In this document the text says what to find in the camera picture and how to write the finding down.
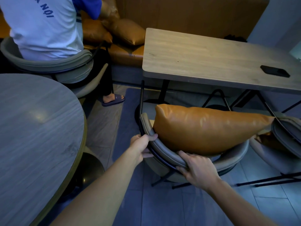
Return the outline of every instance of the baseboard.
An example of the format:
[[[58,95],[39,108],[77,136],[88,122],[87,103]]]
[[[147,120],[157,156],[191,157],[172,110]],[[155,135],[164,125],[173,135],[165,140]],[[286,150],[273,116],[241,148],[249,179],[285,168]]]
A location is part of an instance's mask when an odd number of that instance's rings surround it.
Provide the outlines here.
[[[112,78],[115,82],[127,83],[131,85],[141,85],[141,81],[145,81],[146,87],[151,88],[161,88],[163,80],[155,78],[146,78],[142,76],[142,68],[138,67],[128,67],[128,66],[112,66]],[[221,89],[224,91],[227,97],[238,96],[242,93],[242,89],[225,87],[225,86],[212,86],[198,83],[188,83],[179,81],[170,81],[168,86],[170,90],[201,93],[201,94],[211,94],[215,89]]]

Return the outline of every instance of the right hand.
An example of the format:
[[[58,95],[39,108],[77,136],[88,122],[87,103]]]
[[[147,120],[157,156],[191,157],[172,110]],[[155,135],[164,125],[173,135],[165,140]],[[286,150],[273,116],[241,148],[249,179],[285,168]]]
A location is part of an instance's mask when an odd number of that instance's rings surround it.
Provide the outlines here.
[[[216,182],[221,180],[215,166],[209,158],[186,154],[183,151],[179,151],[178,154],[188,164],[189,171],[179,166],[176,168],[192,185],[208,192]]]

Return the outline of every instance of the black smartphone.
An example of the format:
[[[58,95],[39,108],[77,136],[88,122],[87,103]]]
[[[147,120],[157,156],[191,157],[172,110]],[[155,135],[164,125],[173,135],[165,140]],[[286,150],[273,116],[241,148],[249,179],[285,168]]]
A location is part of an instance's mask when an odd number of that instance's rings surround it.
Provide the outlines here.
[[[272,75],[277,75],[277,76],[286,77],[286,78],[290,77],[288,72],[286,72],[286,70],[284,70],[284,69],[268,67],[268,66],[264,66],[264,65],[261,65],[260,68],[266,74],[272,74]]]

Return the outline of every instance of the slipper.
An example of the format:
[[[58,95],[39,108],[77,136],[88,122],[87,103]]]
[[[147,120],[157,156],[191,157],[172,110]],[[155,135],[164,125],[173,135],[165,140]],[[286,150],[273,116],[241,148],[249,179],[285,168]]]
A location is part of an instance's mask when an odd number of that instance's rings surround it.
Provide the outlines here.
[[[107,107],[107,106],[119,104],[119,103],[123,102],[124,100],[125,100],[125,97],[123,99],[121,99],[120,94],[115,94],[115,100],[114,101],[104,103],[103,100],[101,100],[101,104],[102,104],[102,106]]]

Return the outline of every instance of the gray round tabletop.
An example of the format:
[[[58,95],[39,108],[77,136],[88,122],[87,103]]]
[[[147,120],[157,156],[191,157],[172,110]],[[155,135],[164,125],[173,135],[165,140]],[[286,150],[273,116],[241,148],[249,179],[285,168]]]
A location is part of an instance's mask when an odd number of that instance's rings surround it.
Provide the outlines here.
[[[67,87],[0,74],[0,225],[37,225],[47,214],[77,168],[85,129]]]

